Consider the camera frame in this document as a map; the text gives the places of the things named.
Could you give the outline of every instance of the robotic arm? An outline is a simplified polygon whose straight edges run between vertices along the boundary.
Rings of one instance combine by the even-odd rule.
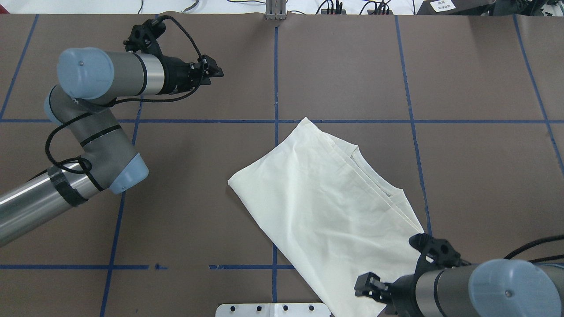
[[[157,38],[164,33],[167,19],[192,42],[199,56],[196,63],[162,54]],[[59,57],[59,85],[53,87],[44,103],[48,118],[59,125],[46,144],[47,157],[54,165],[0,196],[0,246],[107,188],[121,193],[147,177],[147,166],[110,107],[127,101],[181,100],[200,85],[210,85],[210,77],[223,77],[215,60],[201,55],[192,37],[171,16],[134,26],[124,45],[127,52],[87,47],[67,49]],[[119,96],[178,93],[186,94],[163,100],[117,100]],[[49,144],[65,127],[72,131],[84,154],[57,162],[50,154]]]
[[[393,283],[374,273],[358,277],[355,295],[387,304],[400,317],[561,317],[564,266],[495,259],[472,265],[447,240],[418,234],[415,273]]]

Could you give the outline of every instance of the white floor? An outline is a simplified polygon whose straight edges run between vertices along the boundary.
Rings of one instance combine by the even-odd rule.
[[[10,13],[52,13],[52,14],[135,14],[141,7],[142,0],[0,0]],[[414,0],[418,10],[422,0]],[[182,11],[194,3],[194,0],[143,0],[141,13],[156,14],[165,11]],[[288,0],[287,10],[300,10],[314,14],[323,0]],[[366,2],[364,0],[343,0],[347,14],[358,14]],[[391,0],[390,8],[394,14],[412,15],[412,0]],[[545,6],[545,12],[562,16],[559,6]],[[247,13],[264,12],[261,3],[231,3],[227,0],[200,0],[190,13]]]

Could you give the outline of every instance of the blue plastic cap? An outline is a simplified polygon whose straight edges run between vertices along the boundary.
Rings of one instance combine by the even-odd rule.
[[[45,98],[45,102],[43,102],[43,111],[45,111],[47,118],[49,118],[51,122],[57,125],[63,125],[63,123],[59,121],[57,117],[55,117],[55,115],[53,114],[53,110],[51,109],[51,93],[47,95],[47,98]]]
[[[79,99],[96,99],[112,86],[112,60],[95,47],[67,49],[59,56],[57,76],[67,95]]]
[[[481,317],[561,317],[556,286],[527,261],[495,259],[481,264],[470,276],[468,291]]]
[[[141,154],[137,153],[109,186],[109,189],[115,194],[124,192],[146,179],[147,175],[149,175],[149,169],[141,158]]]

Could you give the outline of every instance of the white metal bracket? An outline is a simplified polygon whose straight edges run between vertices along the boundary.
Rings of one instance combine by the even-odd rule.
[[[323,303],[222,304],[215,317],[329,317]]]
[[[266,19],[285,20],[286,0],[266,0]]]

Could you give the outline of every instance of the folded cloth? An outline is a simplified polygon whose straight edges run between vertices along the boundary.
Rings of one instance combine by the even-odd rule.
[[[358,146],[307,118],[228,184],[335,317],[384,309],[355,297],[359,275],[395,281],[415,270],[419,253],[408,239],[423,229],[403,191],[381,178]]]

